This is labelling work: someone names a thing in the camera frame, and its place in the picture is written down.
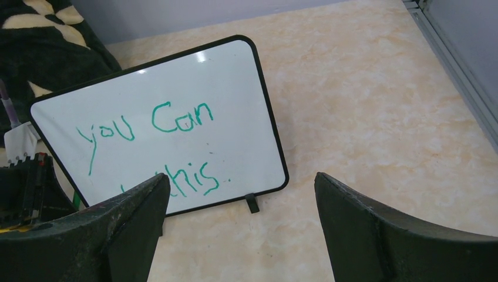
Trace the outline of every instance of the black plastic part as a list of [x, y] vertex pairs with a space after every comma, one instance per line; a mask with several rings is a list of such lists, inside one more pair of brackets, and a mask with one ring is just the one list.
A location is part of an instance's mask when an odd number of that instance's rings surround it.
[[45, 153], [0, 167], [0, 228], [46, 222], [76, 212]]
[[498, 238], [417, 219], [337, 179], [315, 178], [336, 282], [498, 281]]
[[258, 207], [258, 201], [254, 193], [247, 194], [245, 196], [245, 200], [247, 201], [247, 205], [249, 206], [249, 210], [251, 211], [251, 213], [260, 212], [260, 207]]
[[77, 213], [0, 233], [0, 280], [147, 281], [169, 195], [160, 173]]

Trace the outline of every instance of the patterned fabric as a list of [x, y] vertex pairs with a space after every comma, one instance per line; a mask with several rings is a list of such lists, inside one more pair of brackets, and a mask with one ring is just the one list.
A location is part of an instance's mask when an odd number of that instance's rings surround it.
[[[121, 68], [70, 0], [0, 1], [0, 79], [21, 122], [29, 103]], [[0, 110], [0, 143], [10, 130]]]

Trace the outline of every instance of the gray wall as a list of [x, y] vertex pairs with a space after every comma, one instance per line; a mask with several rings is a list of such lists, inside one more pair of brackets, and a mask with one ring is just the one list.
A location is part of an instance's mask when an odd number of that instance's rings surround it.
[[498, 105], [498, 1], [433, 0], [428, 13]]
[[343, 1], [72, 0], [105, 44]]

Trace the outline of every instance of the marker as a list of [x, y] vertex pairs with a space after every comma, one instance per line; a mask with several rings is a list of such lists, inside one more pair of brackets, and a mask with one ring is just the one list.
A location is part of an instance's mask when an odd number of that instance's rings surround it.
[[7, 111], [7, 116], [9, 116], [9, 120], [11, 121], [11, 128], [16, 128], [21, 123], [17, 118], [17, 113], [15, 111], [14, 105], [12, 104], [11, 98], [7, 94], [7, 90], [5, 89], [5, 84], [2, 79], [0, 79], [0, 96], [2, 97], [2, 103], [4, 104], [4, 108]]

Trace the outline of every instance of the whiteboard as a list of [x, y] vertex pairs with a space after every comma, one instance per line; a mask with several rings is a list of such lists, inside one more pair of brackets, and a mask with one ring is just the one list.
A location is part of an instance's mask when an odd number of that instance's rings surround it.
[[30, 114], [87, 206], [156, 173], [170, 177], [166, 215], [288, 183], [257, 51], [245, 36], [40, 97]]

